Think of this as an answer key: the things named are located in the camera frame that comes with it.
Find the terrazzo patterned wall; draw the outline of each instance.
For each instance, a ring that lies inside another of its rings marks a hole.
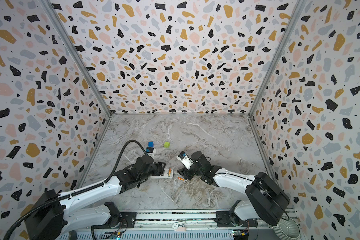
[[[360,240],[360,0],[307,1],[253,119],[307,239]]]
[[[44,191],[75,187],[105,120],[39,2],[0,1],[0,239]]]
[[[292,0],[52,0],[114,113],[245,113]]]

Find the marble surface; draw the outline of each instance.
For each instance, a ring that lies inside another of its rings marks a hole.
[[[126,209],[228,209],[236,200],[249,201],[246,195],[222,187],[207,185],[199,178],[177,179],[183,167],[176,156],[202,151],[211,164],[242,174],[266,172],[247,116],[244,115],[114,115],[97,152],[85,185],[105,179],[112,170],[124,143],[130,139],[146,147],[153,141],[155,161],[166,162],[175,170],[173,179],[149,179],[139,189],[131,189],[103,199]],[[163,147],[164,142],[170,147]],[[143,152],[130,143],[117,170],[133,164]]]

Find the side wall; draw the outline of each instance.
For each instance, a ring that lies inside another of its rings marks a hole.
[[[245,113],[294,1],[52,0],[111,111]]]
[[[253,119],[307,239],[360,240],[360,1],[308,1]]]
[[[104,113],[39,2],[0,1],[0,239],[44,191],[75,187]]]

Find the terrazzo wallpaper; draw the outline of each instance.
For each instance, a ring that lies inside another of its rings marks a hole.
[[[51,0],[114,113],[245,113],[292,0]]]
[[[75,187],[105,121],[39,2],[0,1],[0,239],[44,191]]]
[[[360,240],[360,0],[307,1],[253,119],[307,239]]]

